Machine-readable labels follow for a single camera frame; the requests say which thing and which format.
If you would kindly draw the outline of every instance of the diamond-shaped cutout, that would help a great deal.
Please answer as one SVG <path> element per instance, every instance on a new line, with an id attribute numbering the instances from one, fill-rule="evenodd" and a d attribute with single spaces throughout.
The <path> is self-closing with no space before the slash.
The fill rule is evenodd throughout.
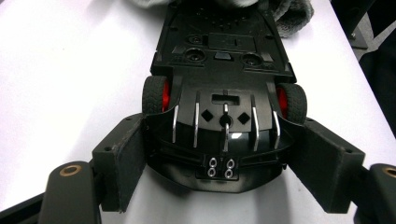
<path id="1" fill-rule="evenodd" d="M 210 120 L 213 119 L 212 113 L 210 113 L 208 110 L 205 110 L 204 112 L 202 112 L 201 116 L 202 116 L 207 122 L 209 122 Z"/>
<path id="2" fill-rule="evenodd" d="M 246 124 L 250 120 L 250 117 L 244 112 L 238 117 L 238 120 L 241 121 L 242 124 Z"/>

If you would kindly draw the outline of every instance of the wheel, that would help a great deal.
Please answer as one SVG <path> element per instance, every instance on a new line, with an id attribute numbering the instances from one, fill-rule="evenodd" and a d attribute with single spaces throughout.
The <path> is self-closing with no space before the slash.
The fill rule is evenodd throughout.
<path id="1" fill-rule="evenodd" d="M 303 124 L 306 118 L 306 96 L 303 88 L 296 84 L 280 83 L 276 86 L 282 117 L 288 121 Z"/>
<path id="2" fill-rule="evenodd" d="M 166 111 L 170 101 L 169 93 L 169 82 L 166 77 L 147 77 L 143 87 L 143 113 L 158 114 Z"/>

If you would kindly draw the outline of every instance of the rectangular slot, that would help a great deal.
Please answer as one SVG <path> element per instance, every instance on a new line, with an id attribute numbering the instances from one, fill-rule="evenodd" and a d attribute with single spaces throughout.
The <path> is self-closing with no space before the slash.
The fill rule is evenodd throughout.
<path id="1" fill-rule="evenodd" d="M 231 95 L 212 95 L 212 104 L 214 105 L 239 105 L 239 96 Z"/>

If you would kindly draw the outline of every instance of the white table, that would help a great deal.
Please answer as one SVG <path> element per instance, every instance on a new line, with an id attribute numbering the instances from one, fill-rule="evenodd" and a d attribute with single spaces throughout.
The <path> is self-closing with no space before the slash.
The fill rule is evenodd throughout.
<path id="1" fill-rule="evenodd" d="M 396 141 L 330 2 L 284 39 L 308 116 L 367 153 L 365 167 L 396 163 Z M 141 91 L 165 7 L 126 0 L 6 0 L 0 5 L 0 211 L 45 190 L 49 173 L 89 161 Z M 126 214 L 104 223 L 352 223 L 327 215 L 288 169 L 242 194 L 195 192 L 144 171 Z"/>

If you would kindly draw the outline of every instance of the gray cloth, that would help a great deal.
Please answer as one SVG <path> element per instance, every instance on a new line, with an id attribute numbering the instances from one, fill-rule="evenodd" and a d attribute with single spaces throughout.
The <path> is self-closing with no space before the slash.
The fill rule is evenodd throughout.
<path id="1" fill-rule="evenodd" d="M 140 7 L 168 4 L 173 0 L 131 0 Z M 248 7 L 259 1 L 261 8 L 271 8 L 279 35 L 287 37 L 303 29 L 312 16 L 314 9 L 309 0 L 216 0 L 224 7 Z"/>

